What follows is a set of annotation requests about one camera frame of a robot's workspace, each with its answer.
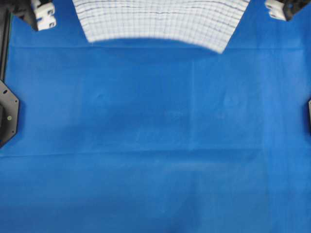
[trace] blue cloth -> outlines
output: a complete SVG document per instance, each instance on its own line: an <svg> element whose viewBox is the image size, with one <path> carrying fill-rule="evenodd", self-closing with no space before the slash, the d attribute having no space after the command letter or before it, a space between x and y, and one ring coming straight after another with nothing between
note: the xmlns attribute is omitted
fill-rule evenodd
<svg viewBox="0 0 311 233"><path fill-rule="evenodd" d="M14 19L0 232L311 232L311 6L251 1L222 55L177 41L87 43L73 4Z"/></svg>

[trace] black metal bracket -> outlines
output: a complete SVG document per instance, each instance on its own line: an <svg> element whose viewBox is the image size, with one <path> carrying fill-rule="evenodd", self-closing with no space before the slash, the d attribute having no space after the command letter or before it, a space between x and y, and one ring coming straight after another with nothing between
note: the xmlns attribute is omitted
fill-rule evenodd
<svg viewBox="0 0 311 233"><path fill-rule="evenodd" d="M2 122L0 126L0 148L17 132L19 100L11 90L0 81L0 105Z"/></svg>
<svg viewBox="0 0 311 233"><path fill-rule="evenodd" d="M0 148L17 132L19 99L4 84L11 16L0 9Z"/></svg>

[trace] black mount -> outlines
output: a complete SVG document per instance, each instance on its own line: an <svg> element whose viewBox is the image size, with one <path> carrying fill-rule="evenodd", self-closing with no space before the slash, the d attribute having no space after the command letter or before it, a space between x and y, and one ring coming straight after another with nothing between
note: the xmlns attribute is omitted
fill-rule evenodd
<svg viewBox="0 0 311 233"><path fill-rule="evenodd" d="M284 4L283 12L287 21L291 20L302 8L304 8L311 0L280 0Z"/></svg>

